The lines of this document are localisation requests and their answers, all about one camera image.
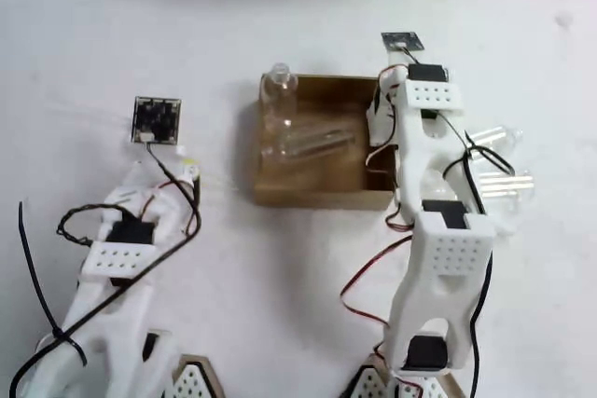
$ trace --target red wire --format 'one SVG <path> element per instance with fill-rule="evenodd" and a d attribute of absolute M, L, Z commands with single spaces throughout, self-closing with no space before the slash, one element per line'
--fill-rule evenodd
<path fill-rule="evenodd" d="M 191 183 L 187 182 L 187 181 L 180 181 L 180 183 L 181 183 L 182 185 L 190 186 L 190 187 L 191 187 L 191 189 L 193 188 L 193 185 L 192 185 Z M 174 182 L 172 182 L 172 181 L 166 181 L 166 182 L 164 182 L 164 183 L 162 183 L 162 184 L 159 184 L 159 185 L 158 185 L 158 190 L 161 190 L 161 189 L 162 189 L 162 188 L 164 188 L 165 186 L 168 186 L 168 185 L 173 185 L 173 184 L 174 184 Z M 141 209 L 141 213 L 139 213 L 139 219 L 140 219 L 140 220 L 142 220 L 142 221 L 143 221 L 143 217 L 145 216 L 145 214 L 146 214 L 146 212 L 147 212 L 147 208 L 149 207 L 149 204 L 150 204 L 150 203 L 151 203 L 151 202 L 152 202 L 152 201 L 153 201 L 155 198 L 156 198 L 156 196 L 155 196 L 155 195 L 151 195 L 151 198 L 149 198 L 149 199 L 147 200 L 147 202 L 145 203 L 145 205 L 144 205 L 144 206 L 143 206 L 143 208 Z M 191 218 L 188 220 L 188 224 L 187 224 L 187 230 L 186 230 L 187 234 L 188 234 L 188 230 L 189 230 L 189 228 L 190 228 L 190 223 L 191 223 L 192 219 L 193 219 L 193 216 L 191 215 Z"/>
<path fill-rule="evenodd" d="M 400 378 L 398 378 L 398 382 L 406 384 L 407 386 L 414 387 L 415 389 L 419 389 L 419 396 L 417 398 L 423 398 L 423 387 L 421 387 L 419 384 L 415 384 L 414 382 L 408 382 Z"/>
<path fill-rule="evenodd" d="M 365 312 L 365 311 L 363 311 L 361 309 L 353 308 L 350 305 L 348 305 L 346 303 L 346 301 L 344 300 L 344 295 L 363 276 L 363 274 L 365 272 L 367 272 L 367 270 L 371 266 L 373 266 L 375 263 L 377 263 L 378 261 L 380 261 L 386 255 L 388 255 L 389 253 L 391 253 L 394 249 L 400 247 L 402 244 L 404 244 L 405 242 L 410 241 L 410 240 L 412 240 L 412 235 L 408 235 L 407 237 L 403 238 L 402 240 L 398 240 L 396 242 L 393 242 L 392 244 L 390 244 L 389 246 L 387 246 L 385 249 L 383 249 L 381 252 L 379 252 L 378 254 L 376 254 L 375 256 L 373 256 L 373 258 L 371 258 L 369 261 L 367 261 L 367 263 L 362 268 L 360 268 L 356 272 L 356 274 L 353 275 L 353 277 L 350 280 L 348 280 L 348 282 L 346 283 L 346 285 L 340 291 L 340 300 L 342 302 L 342 305 L 344 305 L 344 307 L 346 309 L 348 309 L 349 311 L 351 311 L 353 314 L 356 314 L 356 315 L 362 316 L 362 317 L 366 317 L 368 319 L 371 319 L 372 321 L 379 322 L 382 325 L 384 325 L 386 327 L 389 327 L 389 323 L 387 321 L 385 321 L 384 319 L 382 319 L 381 317 L 378 317 L 378 316 L 376 316 L 374 314 L 370 314 L 370 313 Z"/>
<path fill-rule="evenodd" d="M 398 205 L 398 208 L 396 209 L 396 211 L 394 213 L 388 214 L 385 217 L 385 224 L 388 227 L 390 227 L 392 230 L 395 230 L 396 232 L 408 232 L 408 231 L 412 230 L 414 225 L 398 224 L 398 223 L 392 222 L 392 219 L 396 218 L 399 213 L 400 213 L 400 206 Z"/>

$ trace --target cardboard box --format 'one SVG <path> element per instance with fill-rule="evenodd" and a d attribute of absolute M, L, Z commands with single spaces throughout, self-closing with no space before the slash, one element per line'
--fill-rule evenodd
<path fill-rule="evenodd" d="M 345 151 L 291 163 L 261 156 L 273 136 L 263 126 L 259 99 L 255 202 L 271 207 L 386 210 L 394 194 L 394 148 L 386 148 L 369 169 L 365 167 L 371 151 L 366 112 L 376 83 L 375 78 L 299 75 L 295 122 L 340 120 L 354 132 L 356 142 Z"/>

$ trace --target white table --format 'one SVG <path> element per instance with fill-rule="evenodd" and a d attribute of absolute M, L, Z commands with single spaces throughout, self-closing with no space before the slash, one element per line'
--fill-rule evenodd
<path fill-rule="evenodd" d="M 525 131 L 521 161 L 537 178 L 520 231 L 495 248 L 479 396 L 594 394 L 597 0 L 0 0 L 0 11 L 0 390 L 49 330 L 17 203 L 62 318 L 86 251 L 55 226 L 128 170 L 142 94 L 183 100 L 181 141 L 204 172 L 203 230 L 161 268 L 155 325 L 209 356 L 229 397 L 337 396 L 382 333 L 338 293 L 396 234 L 382 213 L 251 204 L 235 189 L 249 106 L 273 62 L 375 75 L 380 32 L 414 30 L 420 59 L 454 71 L 469 118 Z M 389 256 L 349 300 L 387 315 L 407 258 Z M 471 371 L 472 358 L 455 374 L 466 391 Z"/>

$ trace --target black wire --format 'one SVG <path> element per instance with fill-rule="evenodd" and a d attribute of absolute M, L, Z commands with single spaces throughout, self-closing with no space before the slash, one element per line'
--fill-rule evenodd
<path fill-rule="evenodd" d="M 131 219 L 137 219 L 137 217 L 132 214 L 129 210 L 121 207 L 117 204 L 87 204 L 83 205 L 82 207 L 76 207 L 74 209 L 69 210 L 66 212 L 66 215 L 62 217 L 60 223 L 58 223 L 58 227 L 56 227 L 56 233 L 62 237 L 65 237 L 67 240 L 75 243 L 80 244 L 81 246 L 88 246 L 91 247 L 93 244 L 93 240 L 87 237 L 77 238 L 71 235 L 66 231 L 64 226 L 66 225 L 67 221 L 71 219 L 75 214 L 85 212 L 87 210 L 96 210 L 96 209 L 114 209 L 122 212 L 123 217 L 129 217 Z"/>
<path fill-rule="evenodd" d="M 454 133 L 456 133 L 456 135 L 458 136 L 460 141 L 463 142 L 463 144 L 465 145 L 465 152 L 463 153 L 463 156 L 461 158 L 456 159 L 454 162 L 449 164 L 448 167 L 446 167 L 446 169 L 444 170 L 444 173 L 443 173 L 443 177 L 444 178 L 446 177 L 446 174 L 448 174 L 448 171 L 452 167 L 454 167 L 458 163 L 462 163 L 463 170 L 465 172 L 465 178 L 466 178 L 466 181 L 468 182 L 471 193 L 473 195 L 473 200 L 475 201 L 475 205 L 477 206 L 479 213 L 487 214 L 485 211 L 485 206 L 483 205 L 483 201 L 479 194 L 479 191 L 477 190 L 477 186 L 475 185 L 475 180 L 473 178 L 473 174 L 470 170 L 470 159 L 472 158 L 472 152 L 478 151 L 484 158 L 486 158 L 489 162 L 491 162 L 498 170 L 500 170 L 501 172 L 504 172 L 505 174 L 514 175 L 515 174 L 514 168 L 504 158 L 502 158 L 499 154 L 497 154 L 492 149 L 488 148 L 487 146 L 475 144 L 473 139 L 471 139 L 470 136 L 467 133 L 465 133 L 465 137 L 468 140 L 468 142 L 470 143 L 470 146 L 468 146 L 466 144 L 466 142 L 464 141 L 464 139 L 462 138 L 462 136 L 458 133 L 456 128 L 454 128 L 454 126 L 450 123 L 450 121 L 447 118 L 445 118 L 441 113 L 439 113 L 438 115 L 441 116 L 446 121 L 446 123 L 448 123 L 448 125 L 454 131 Z M 470 391 L 469 398 L 475 398 L 475 395 L 477 394 L 477 386 L 479 385 L 480 356 L 479 356 L 479 343 L 477 341 L 476 324 L 477 324 L 479 315 L 481 314 L 481 311 L 483 310 L 483 306 L 485 305 L 485 299 L 487 298 L 487 294 L 489 292 L 490 283 L 492 281 L 492 271 L 493 271 L 493 251 L 489 255 L 489 261 L 487 262 L 487 267 L 485 268 L 485 278 L 483 280 L 483 284 L 481 285 L 479 301 L 477 302 L 477 306 L 475 307 L 475 310 L 473 311 L 473 314 L 471 315 L 471 318 L 470 318 L 470 328 L 469 328 L 470 329 L 470 340 L 471 340 L 471 344 L 473 346 L 473 358 L 475 361 L 475 367 L 473 370 L 473 380 L 472 380 L 472 384 L 471 384 L 471 391 Z"/>
<path fill-rule="evenodd" d="M 66 341 L 71 344 L 81 358 L 83 366 L 87 365 L 87 356 L 85 356 L 85 352 L 71 337 L 66 336 L 62 328 L 56 323 L 54 316 L 49 310 L 48 302 L 46 302 L 44 293 L 41 290 L 39 279 L 37 278 L 37 273 L 35 272 L 34 260 L 31 257 L 31 249 L 29 248 L 29 241 L 27 240 L 27 233 L 25 232 L 25 224 L 22 219 L 22 201 L 19 202 L 19 234 L 21 235 L 22 249 L 25 252 L 25 259 L 27 260 L 27 267 L 29 268 L 31 281 L 34 284 L 35 293 L 37 294 L 41 308 L 44 310 L 44 314 L 46 314 L 49 324 L 52 327 L 52 335 L 56 339 L 61 339 L 62 341 Z"/>
<path fill-rule="evenodd" d="M 68 329 L 66 329 L 64 331 L 65 336 L 70 337 L 81 326 L 83 326 L 85 323 L 90 321 L 93 317 L 95 317 L 97 314 L 99 314 L 107 306 L 109 306 L 111 303 L 113 303 L 115 300 L 117 300 L 121 295 L 126 293 L 137 282 L 139 282 L 145 275 L 147 275 L 149 272 L 151 272 L 154 268 L 156 268 L 158 265 L 160 265 L 163 261 L 170 258 L 173 254 L 178 252 L 189 241 L 193 240 L 199 233 L 199 230 L 201 229 L 201 215 L 199 214 L 199 209 L 193 203 L 193 198 L 188 194 L 188 192 L 185 190 L 185 188 L 183 188 L 182 184 L 178 181 L 178 179 L 176 179 L 174 177 L 174 175 L 165 167 L 165 165 L 163 163 L 161 163 L 161 161 L 153 154 L 149 144 L 147 144 L 146 149 L 147 149 L 147 152 L 151 155 L 151 157 L 156 160 L 156 162 L 158 163 L 158 165 L 160 166 L 161 170 L 166 175 L 166 177 L 168 177 L 168 179 L 170 179 L 176 185 L 176 187 L 180 190 L 180 192 L 183 194 L 183 196 L 185 197 L 188 204 L 191 206 L 191 208 L 193 210 L 193 214 L 195 216 L 195 219 L 197 220 L 197 225 L 195 226 L 193 231 L 189 235 L 187 235 L 186 238 L 177 242 L 171 249 L 164 252 L 162 255 L 160 255 L 158 258 L 156 258 L 152 263 L 150 263 L 146 268 L 144 268 L 141 272 L 139 272 L 137 275 L 135 275 L 133 278 L 131 278 L 131 280 L 129 282 L 127 282 L 124 286 L 121 286 L 120 288 L 118 288 L 106 300 L 104 300 L 97 307 L 95 307 L 90 312 L 85 314 L 78 321 L 73 323 L 73 325 L 71 325 Z M 17 388 L 19 387 L 19 383 L 21 382 L 21 379 L 25 376 L 25 374 L 29 371 L 29 369 L 31 367 L 33 367 L 35 364 L 37 364 L 41 359 L 43 359 L 44 356 L 46 356 L 48 353 L 52 352 L 57 347 L 59 347 L 63 342 L 64 342 L 63 339 L 55 339 L 49 345 L 47 345 L 46 347 L 44 347 L 43 349 L 41 349 L 40 351 L 35 353 L 25 364 L 22 365 L 22 367 L 15 374 L 15 376 L 12 378 L 12 381 L 10 382 L 9 398 L 17 398 Z"/>
<path fill-rule="evenodd" d="M 412 53 L 410 53 L 410 50 L 406 47 L 402 48 L 402 51 L 404 51 L 407 55 L 409 55 L 409 57 L 416 63 L 416 64 L 420 64 L 419 60 L 417 60 L 414 56 L 412 56 Z"/>

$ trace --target clear plastic bottle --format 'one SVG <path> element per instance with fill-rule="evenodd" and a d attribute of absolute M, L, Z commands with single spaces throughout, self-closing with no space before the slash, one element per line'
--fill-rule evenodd
<path fill-rule="evenodd" d="M 479 190 L 483 200 L 502 200 L 517 212 L 535 195 L 535 178 L 526 171 L 515 176 L 502 172 L 484 172 L 479 175 Z"/>
<path fill-rule="evenodd" d="M 346 150 L 354 141 L 354 132 L 338 123 L 304 125 L 278 135 L 261 155 L 279 162 L 319 158 Z"/>
<path fill-rule="evenodd" d="M 488 130 L 471 134 L 475 144 L 487 146 L 500 156 L 506 157 L 512 153 L 514 148 L 522 139 L 522 131 L 507 126 L 496 126 Z M 473 159 L 478 160 L 483 156 L 477 151 L 473 152 Z"/>
<path fill-rule="evenodd" d="M 273 65 L 261 80 L 261 99 L 264 107 L 264 123 L 267 131 L 278 134 L 286 132 L 297 112 L 297 88 L 299 79 L 281 62 Z"/>

